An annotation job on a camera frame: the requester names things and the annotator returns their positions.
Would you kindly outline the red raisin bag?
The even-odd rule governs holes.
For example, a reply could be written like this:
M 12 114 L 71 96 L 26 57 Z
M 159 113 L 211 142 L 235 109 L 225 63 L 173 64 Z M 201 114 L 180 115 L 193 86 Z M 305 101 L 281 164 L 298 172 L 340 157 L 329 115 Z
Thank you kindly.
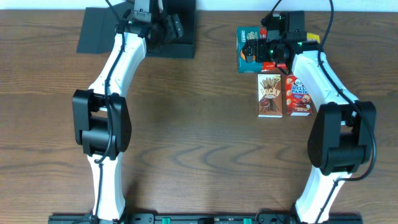
M 267 38 L 267 30 L 266 28 L 260 28 L 260 38 L 266 39 Z M 271 70 L 281 69 L 283 72 L 287 71 L 287 67 L 284 63 L 276 64 L 275 62 L 262 62 L 261 72 L 265 73 Z

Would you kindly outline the teal cookie box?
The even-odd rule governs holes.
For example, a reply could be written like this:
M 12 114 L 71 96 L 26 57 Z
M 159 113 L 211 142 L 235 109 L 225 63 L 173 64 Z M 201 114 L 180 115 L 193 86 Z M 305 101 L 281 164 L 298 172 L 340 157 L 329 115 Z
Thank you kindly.
M 239 73 L 256 73 L 262 63 L 256 62 L 259 39 L 265 39 L 267 31 L 259 26 L 239 26 L 236 29 L 236 52 Z

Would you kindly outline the brown Pocky box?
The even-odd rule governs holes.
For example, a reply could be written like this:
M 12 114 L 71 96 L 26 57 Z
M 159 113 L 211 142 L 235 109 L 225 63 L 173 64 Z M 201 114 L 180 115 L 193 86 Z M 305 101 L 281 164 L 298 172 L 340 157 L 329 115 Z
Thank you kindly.
M 281 118 L 282 82 L 280 74 L 258 74 L 258 117 Z

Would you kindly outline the black gift box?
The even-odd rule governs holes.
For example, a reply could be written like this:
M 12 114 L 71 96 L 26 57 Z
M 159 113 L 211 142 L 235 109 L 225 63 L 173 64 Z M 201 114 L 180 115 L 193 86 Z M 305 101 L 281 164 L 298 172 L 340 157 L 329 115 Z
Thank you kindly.
M 107 8 L 87 7 L 76 51 L 110 52 L 117 31 L 145 38 L 148 57 L 193 58 L 196 1 L 136 0 Z

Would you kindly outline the red Hello Panda box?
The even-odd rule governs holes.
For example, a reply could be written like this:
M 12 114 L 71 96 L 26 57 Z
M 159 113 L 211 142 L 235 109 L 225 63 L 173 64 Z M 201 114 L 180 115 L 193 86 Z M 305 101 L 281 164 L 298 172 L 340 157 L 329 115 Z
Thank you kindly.
M 285 78 L 287 114 L 291 116 L 308 116 L 313 113 L 312 99 L 306 87 L 295 76 Z

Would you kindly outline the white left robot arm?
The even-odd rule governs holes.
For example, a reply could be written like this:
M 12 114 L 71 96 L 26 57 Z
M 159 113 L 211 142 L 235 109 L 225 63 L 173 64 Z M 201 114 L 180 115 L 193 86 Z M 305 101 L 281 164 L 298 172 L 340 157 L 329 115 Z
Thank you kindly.
M 114 45 L 99 77 L 72 98 L 75 139 L 90 163 L 95 204 L 80 223 L 121 223 L 126 208 L 122 192 L 122 160 L 132 124 L 126 95 L 148 46 L 168 44 L 183 36 L 177 14 L 163 1 L 134 1 L 116 17 Z

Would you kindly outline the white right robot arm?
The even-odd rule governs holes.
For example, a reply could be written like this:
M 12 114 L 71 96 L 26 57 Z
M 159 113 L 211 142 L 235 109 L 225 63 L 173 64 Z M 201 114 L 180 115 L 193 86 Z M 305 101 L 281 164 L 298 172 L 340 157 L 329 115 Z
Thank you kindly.
M 365 179 L 377 157 L 376 108 L 360 101 L 336 76 L 324 52 L 324 40 L 310 40 L 303 11 L 273 12 L 261 19 L 266 37 L 247 40 L 247 62 L 272 62 L 295 75 L 317 110 L 307 151 L 312 169 L 302 195 L 286 223 L 353 223 L 355 218 L 330 215 L 345 182 Z

